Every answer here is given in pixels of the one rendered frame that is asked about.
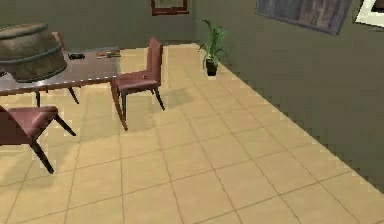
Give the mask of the grey-framed wall picture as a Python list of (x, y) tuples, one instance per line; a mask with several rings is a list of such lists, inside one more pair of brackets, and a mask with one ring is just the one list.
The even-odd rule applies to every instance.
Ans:
[(257, 0), (256, 13), (306, 29), (338, 35), (352, 0)]

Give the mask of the red-framed wall picture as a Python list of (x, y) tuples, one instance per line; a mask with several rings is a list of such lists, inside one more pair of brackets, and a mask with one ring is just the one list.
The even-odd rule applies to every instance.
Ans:
[(153, 16), (188, 14), (187, 0), (151, 0)]

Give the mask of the large brown woven basket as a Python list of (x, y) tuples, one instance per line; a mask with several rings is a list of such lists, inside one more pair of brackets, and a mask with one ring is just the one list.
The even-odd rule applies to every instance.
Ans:
[(0, 69), (10, 73), (16, 82), (45, 80), (66, 67), (62, 44), (48, 31), (47, 24), (0, 28)]

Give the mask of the white-framed window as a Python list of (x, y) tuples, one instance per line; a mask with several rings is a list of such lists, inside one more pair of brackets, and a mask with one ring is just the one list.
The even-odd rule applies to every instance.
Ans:
[(384, 0), (361, 0), (354, 22), (384, 28)]

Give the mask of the green house plant black pot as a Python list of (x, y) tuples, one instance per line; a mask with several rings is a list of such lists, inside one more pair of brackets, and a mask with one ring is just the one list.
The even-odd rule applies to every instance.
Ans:
[(227, 35), (227, 31), (221, 26), (213, 25), (209, 20), (204, 19), (203, 23), (207, 25), (209, 33), (209, 41), (199, 45), (199, 49), (205, 51), (203, 67), (208, 76), (215, 76), (219, 65), (219, 54), (224, 53), (221, 42)]

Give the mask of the brown flat book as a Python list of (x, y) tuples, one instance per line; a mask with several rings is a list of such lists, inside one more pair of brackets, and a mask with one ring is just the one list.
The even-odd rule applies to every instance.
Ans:
[(120, 50), (105, 50), (96, 53), (97, 59), (121, 57)]

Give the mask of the red-brown dining chair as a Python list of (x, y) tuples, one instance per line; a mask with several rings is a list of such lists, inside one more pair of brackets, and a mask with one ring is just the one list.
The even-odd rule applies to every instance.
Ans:
[[(61, 37), (60, 33), (59, 33), (59, 32), (52, 32), (52, 35), (54, 36), (54, 38), (56, 39), (56, 41), (60, 43), (60, 45), (61, 45), (61, 50), (64, 51), (64, 50), (65, 50), (65, 45), (64, 45), (64, 43), (63, 43), (63, 40), (62, 40), (62, 37)], [(68, 91), (69, 91), (69, 93), (71, 94), (71, 96), (72, 96), (73, 100), (75, 101), (75, 103), (76, 103), (76, 104), (79, 104), (79, 100), (78, 100), (78, 98), (77, 98), (77, 96), (76, 96), (75, 91), (73, 90), (73, 88), (72, 88), (72, 87), (68, 88)], [(38, 91), (35, 92), (35, 98), (36, 98), (36, 105), (37, 105), (38, 107), (40, 107), (40, 92), (38, 92)]]
[(52, 165), (37, 143), (37, 139), (53, 120), (58, 122), (72, 136), (76, 135), (59, 116), (55, 106), (5, 109), (0, 105), (0, 146), (29, 145), (46, 170), (53, 174)]
[(117, 93), (122, 99), (122, 114), (126, 116), (126, 97), (129, 94), (150, 91), (155, 94), (162, 110), (165, 110), (159, 93), (161, 86), (161, 66), (163, 57), (163, 44), (152, 37), (147, 51), (146, 69), (137, 72), (124, 73), (113, 79)]

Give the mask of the brown dining table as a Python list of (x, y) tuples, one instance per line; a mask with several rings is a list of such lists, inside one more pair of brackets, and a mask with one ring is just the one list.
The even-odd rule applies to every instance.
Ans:
[(18, 83), (6, 74), (0, 78), (0, 96), (109, 83), (120, 73), (120, 57), (98, 59), (98, 52), (100, 49), (85, 50), (81, 60), (69, 60), (65, 53), (66, 69), (42, 81)]

